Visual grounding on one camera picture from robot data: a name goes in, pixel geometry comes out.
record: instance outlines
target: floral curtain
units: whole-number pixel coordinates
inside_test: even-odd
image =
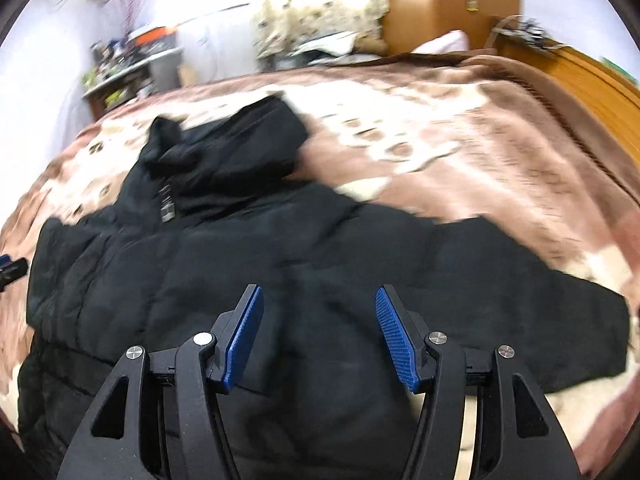
[[[257,57],[288,52],[306,40],[353,31],[379,38],[388,0],[262,0],[255,17]]]

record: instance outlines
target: orange object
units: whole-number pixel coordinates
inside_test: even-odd
[[[140,34],[134,41],[136,46],[143,46],[175,32],[175,27],[156,27],[144,34]]]

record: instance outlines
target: black jacket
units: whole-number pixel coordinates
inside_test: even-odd
[[[275,97],[183,133],[162,118],[113,206],[46,222],[33,261],[20,432],[49,475],[127,347],[179,346],[248,283],[266,312],[221,399],[245,479],[399,478],[415,421],[374,309],[391,283],[433,330],[511,344],[546,391],[625,368],[625,301],[550,270],[483,218],[439,225],[283,177],[306,130]],[[177,216],[161,221],[162,194]]]

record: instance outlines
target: textured blue pad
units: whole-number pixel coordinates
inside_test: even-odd
[[[376,293],[376,314],[378,314],[378,322],[385,335],[386,346],[389,348],[398,378],[407,388],[416,393],[420,379],[415,366],[414,347],[384,288],[379,288]]]
[[[226,350],[225,375],[222,377],[222,387],[226,393],[229,393],[242,378],[251,348],[254,346],[255,335],[260,328],[263,313],[262,289],[257,286]]]

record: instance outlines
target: blanket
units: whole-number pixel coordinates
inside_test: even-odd
[[[442,222],[487,216],[550,266],[622,293],[636,316],[636,165],[551,79],[486,55],[402,55],[247,76],[119,108],[50,163],[2,229],[0,253],[29,258],[48,217],[73,223],[113,203],[157,115],[189,128],[271,93],[282,95],[312,134],[298,178]],[[29,351],[26,287],[23,280],[0,296],[0,392]],[[640,411],[635,346],[631,341],[622,376],[549,397],[588,476],[609,461]],[[472,435],[467,424],[460,478]]]

